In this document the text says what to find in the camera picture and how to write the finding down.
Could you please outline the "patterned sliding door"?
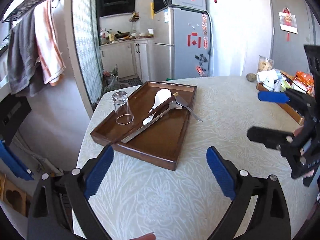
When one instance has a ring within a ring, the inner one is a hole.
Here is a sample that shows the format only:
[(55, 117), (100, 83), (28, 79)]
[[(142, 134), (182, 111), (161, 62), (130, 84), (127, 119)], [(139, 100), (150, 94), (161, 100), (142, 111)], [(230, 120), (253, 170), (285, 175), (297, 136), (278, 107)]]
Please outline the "patterned sliding door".
[(103, 90), (95, 0), (72, 0), (72, 17), (81, 75), (89, 101), (94, 104)]

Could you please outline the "dark brown chopstick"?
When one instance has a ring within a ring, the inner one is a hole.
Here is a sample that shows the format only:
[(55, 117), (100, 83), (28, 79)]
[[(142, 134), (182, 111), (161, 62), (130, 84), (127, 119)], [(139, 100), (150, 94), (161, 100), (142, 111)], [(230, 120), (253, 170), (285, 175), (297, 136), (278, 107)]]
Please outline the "dark brown chopstick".
[(162, 107), (165, 105), (168, 105), (170, 102), (175, 101), (175, 98), (179, 95), (178, 92), (175, 92), (170, 98), (162, 102), (159, 106), (157, 106), (155, 109), (153, 109), (150, 113), (147, 114), (147, 117), (151, 116), (152, 114), (155, 114), (157, 111), (159, 111)]

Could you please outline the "grey hanging towel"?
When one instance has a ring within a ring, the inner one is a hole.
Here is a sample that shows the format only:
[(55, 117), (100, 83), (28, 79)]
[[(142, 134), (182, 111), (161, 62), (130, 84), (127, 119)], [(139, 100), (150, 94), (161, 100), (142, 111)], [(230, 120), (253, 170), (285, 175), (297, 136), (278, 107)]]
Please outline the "grey hanging towel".
[(12, 95), (33, 97), (45, 87), (35, 37), (34, 9), (10, 31), (7, 67)]

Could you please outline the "clear snack jar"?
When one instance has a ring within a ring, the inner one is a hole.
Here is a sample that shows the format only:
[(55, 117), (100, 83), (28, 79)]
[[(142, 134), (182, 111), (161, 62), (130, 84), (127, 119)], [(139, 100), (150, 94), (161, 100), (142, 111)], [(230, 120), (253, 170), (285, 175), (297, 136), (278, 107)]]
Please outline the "clear snack jar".
[(272, 59), (259, 56), (258, 70), (257, 72), (272, 70), (274, 61)]

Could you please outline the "clear drinking glass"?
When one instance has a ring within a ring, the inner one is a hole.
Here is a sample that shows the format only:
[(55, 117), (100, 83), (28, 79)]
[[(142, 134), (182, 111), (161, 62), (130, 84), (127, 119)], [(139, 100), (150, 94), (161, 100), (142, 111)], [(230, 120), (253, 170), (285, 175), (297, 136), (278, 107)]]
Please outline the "clear drinking glass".
[(129, 97), (125, 91), (117, 91), (112, 95), (114, 112), (116, 115), (116, 123), (119, 125), (127, 125), (134, 120), (131, 108), (129, 106)]

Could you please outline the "orange striped white towel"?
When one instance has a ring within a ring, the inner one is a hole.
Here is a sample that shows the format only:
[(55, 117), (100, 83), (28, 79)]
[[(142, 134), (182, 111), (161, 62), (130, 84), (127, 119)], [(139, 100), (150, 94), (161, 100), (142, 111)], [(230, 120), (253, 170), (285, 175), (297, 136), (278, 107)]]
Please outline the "orange striped white towel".
[(34, 9), (37, 51), (43, 72), (44, 84), (56, 86), (65, 70), (58, 48), (51, 0), (38, 4)]

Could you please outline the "steel cake server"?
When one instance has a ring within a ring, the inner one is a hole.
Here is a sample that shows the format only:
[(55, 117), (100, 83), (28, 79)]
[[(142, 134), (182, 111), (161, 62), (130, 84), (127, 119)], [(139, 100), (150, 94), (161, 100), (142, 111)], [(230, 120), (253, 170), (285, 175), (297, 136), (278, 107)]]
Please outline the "steel cake server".
[(195, 114), (195, 112), (189, 107), (188, 103), (181, 96), (177, 95), (175, 100), (179, 105), (186, 108), (197, 121), (203, 122), (203, 120)]

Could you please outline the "plastic bag of vegetables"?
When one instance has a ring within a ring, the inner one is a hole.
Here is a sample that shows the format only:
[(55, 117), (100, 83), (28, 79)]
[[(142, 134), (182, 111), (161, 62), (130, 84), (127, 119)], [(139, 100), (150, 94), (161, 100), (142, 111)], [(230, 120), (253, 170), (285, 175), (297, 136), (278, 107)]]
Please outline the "plastic bag of vegetables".
[(112, 72), (104, 71), (103, 77), (105, 81), (105, 84), (103, 87), (103, 94), (106, 94), (107, 92), (110, 92), (113, 90), (125, 88), (125, 84), (119, 81), (117, 65), (113, 68)]

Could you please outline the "red wall calendar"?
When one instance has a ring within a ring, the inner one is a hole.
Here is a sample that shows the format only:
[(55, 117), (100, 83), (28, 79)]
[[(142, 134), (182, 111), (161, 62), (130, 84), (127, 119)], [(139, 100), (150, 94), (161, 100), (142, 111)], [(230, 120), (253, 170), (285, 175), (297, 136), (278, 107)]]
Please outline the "red wall calendar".
[(283, 8), (282, 12), (279, 12), (280, 29), (286, 32), (286, 41), (290, 41), (290, 34), (298, 34), (296, 16), (291, 14), (288, 7)]

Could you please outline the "silver refrigerator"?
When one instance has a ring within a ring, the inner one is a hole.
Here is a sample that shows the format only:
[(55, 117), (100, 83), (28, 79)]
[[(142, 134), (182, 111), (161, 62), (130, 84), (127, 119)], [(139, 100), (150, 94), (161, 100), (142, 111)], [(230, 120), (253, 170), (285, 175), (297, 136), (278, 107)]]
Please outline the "silver refrigerator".
[(154, 80), (209, 75), (210, 19), (206, 12), (164, 9), (155, 14), (153, 30)]

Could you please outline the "brown stone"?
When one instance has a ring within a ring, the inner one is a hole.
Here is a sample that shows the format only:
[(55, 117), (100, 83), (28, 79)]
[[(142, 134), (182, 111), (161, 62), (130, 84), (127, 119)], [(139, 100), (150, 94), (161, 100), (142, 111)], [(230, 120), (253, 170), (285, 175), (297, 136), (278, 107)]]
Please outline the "brown stone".
[(249, 81), (249, 82), (255, 82), (255, 81), (257, 80), (257, 76), (256, 76), (256, 74), (254, 74), (254, 73), (248, 73), (248, 74), (246, 75), (246, 79), (247, 79), (247, 81)]

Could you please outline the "brown wooden tray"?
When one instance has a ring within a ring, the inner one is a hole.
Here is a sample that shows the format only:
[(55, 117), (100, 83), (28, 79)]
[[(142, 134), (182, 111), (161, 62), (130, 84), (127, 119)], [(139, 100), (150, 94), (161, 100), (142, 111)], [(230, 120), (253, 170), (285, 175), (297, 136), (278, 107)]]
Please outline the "brown wooden tray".
[[(116, 123), (115, 113), (111, 112), (90, 133), (93, 141), (105, 146), (119, 136), (128, 136), (140, 128), (143, 119), (146, 118), (148, 111), (153, 106), (156, 93), (160, 89), (169, 89), (172, 93), (178, 92), (189, 107), (193, 107), (197, 92), (196, 86), (148, 81), (129, 96), (129, 106), (134, 115), (133, 122), (128, 125), (119, 125)], [(174, 171), (178, 164), (189, 121), (190, 112), (186, 108), (172, 109), (129, 142), (114, 144), (113, 149)]]

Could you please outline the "white kitchen cabinets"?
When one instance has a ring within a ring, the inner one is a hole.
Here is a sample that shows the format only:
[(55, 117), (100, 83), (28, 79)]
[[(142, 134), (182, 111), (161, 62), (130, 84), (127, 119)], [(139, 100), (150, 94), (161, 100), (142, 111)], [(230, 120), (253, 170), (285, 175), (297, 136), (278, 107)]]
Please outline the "white kitchen cabinets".
[(104, 44), (100, 46), (103, 70), (118, 70), (122, 80), (138, 77), (140, 81), (151, 81), (153, 68), (153, 39), (138, 38)]

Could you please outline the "black range hood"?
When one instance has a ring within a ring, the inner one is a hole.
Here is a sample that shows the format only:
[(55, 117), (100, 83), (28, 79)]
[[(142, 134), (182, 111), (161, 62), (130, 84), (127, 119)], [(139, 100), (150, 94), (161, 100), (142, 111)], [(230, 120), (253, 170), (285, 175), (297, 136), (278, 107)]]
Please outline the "black range hood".
[(135, 0), (96, 0), (99, 17), (128, 14), (135, 11)]

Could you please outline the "white rice paddle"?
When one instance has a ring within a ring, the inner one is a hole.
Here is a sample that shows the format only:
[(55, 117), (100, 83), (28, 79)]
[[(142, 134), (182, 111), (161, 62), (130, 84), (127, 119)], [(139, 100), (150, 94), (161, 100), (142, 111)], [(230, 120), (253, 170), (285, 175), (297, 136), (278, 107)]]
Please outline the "white rice paddle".
[[(154, 104), (153, 107), (149, 110), (149, 113), (153, 111), (155, 108), (157, 108), (161, 103), (165, 102), (171, 96), (172, 93), (169, 89), (160, 89), (155, 95)], [(146, 119), (143, 120), (142, 124), (146, 125), (147, 123), (149, 123), (153, 119), (154, 115), (155, 114), (153, 113), (152, 115), (148, 116)]]

